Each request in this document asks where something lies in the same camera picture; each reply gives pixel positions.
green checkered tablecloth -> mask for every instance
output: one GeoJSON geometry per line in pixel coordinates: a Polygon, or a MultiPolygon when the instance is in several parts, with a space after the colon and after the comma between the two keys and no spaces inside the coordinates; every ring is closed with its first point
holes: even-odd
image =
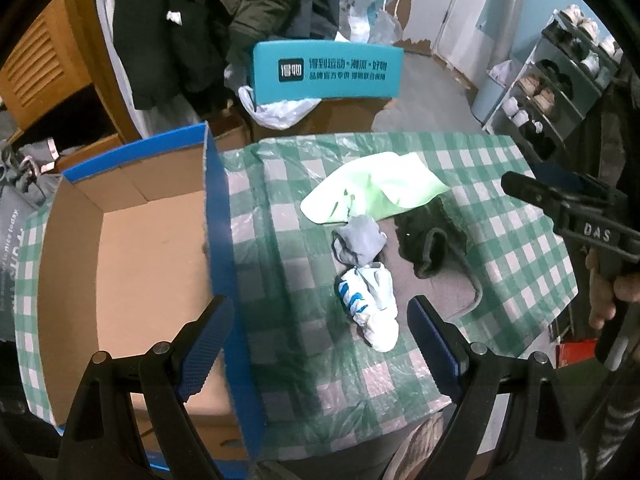
{"type": "Polygon", "coordinates": [[[222,153],[252,373],[268,418],[264,457],[290,460],[354,446],[429,415],[447,402],[415,341],[369,348],[335,293],[342,267],[331,225],[300,202],[332,171],[361,156],[417,152],[451,191],[443,202],[468,225],[468,260],[481,304],[458,320],[495,352],[520,355],[577,293],[562,240],[540,209],[506,196],[506,171],[532,175],[509,137],[337,134],[266,139],[222,153]]]}

gray floor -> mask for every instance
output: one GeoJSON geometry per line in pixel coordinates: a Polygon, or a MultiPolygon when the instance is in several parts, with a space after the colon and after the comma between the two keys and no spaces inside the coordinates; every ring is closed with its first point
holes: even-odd
{"type": "Polygon", "coordinates": [[[471,114],[466,89],[449,70],[419,54],[404,54],[400,97],[376,115],[375,132],[481,133],[471,114]]]}

human hand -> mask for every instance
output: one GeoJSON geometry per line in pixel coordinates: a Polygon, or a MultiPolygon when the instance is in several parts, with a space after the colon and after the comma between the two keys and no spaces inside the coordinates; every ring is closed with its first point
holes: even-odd
{"type": "MultiPolygon", "coordinates": [[[[640,301],[640,273],[619,276],[613,284],[608,282],[598,273],[598,255],[594,249],[589,251],[585,264],[587,269],[591,271],[589,276],[589,301],[591,303],[589,325],[600,330],[605,321],[613,319],[616,315],[616,305],[614,304],[616,298],[629,303],[640,301]]],[[[633,337],[630,343],[635,346],[638,340],[640,340],[640,333],[633,337]]],[[[636,348],[634,360],[640,362],[640,348],[636,348]]]]}

wooden cabinet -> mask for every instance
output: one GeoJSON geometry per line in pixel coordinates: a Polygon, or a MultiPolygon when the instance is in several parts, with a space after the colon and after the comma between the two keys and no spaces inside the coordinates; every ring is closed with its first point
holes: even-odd
{"type": "Polygon", "coordinates": [[[31,24],[0,70],[0,95],[26,130],[91,84],[74,41],[64,0],[53,0],[31,24]]]}
{"type": "Polygon", "coordinates": [[[64,100],[93,86],[116,134],[73,157],[81,162],[140,138],[120,94],[95,0],[52,0],[0,69],[0,96],[15,118],[16,140],[64,100]]]}

gray bag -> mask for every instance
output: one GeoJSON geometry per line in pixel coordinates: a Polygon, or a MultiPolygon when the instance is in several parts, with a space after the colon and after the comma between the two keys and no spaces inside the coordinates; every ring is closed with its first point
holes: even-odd
{"type": "Polygon", "coordinates": [[[60,182],[59,175],[40,173],[51,162],[48,139],[20,151],[15,154],[5,140],[0,141],[0,340],[5,341],[15,341],[15,271],[24,223],[55,194],[60,182]]]}

